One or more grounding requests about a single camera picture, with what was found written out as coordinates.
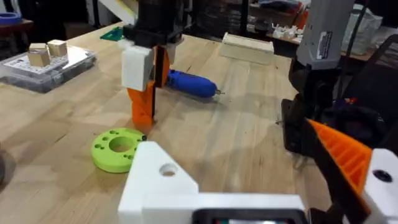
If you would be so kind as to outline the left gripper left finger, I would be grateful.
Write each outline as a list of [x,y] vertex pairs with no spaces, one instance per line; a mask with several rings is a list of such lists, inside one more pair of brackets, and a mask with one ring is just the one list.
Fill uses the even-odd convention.
[[160,145],[141,142],[119,202],[119,223],[143,223],[142,208],[148,195],[197,193],[196,181]]

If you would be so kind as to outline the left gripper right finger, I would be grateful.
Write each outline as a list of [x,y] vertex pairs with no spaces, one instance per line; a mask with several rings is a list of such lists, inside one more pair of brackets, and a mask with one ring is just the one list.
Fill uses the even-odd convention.
[[303,123],[302,147],[326,180],[331,206],[310,223],[397,223],[397,155],[370,148],[317,121]]

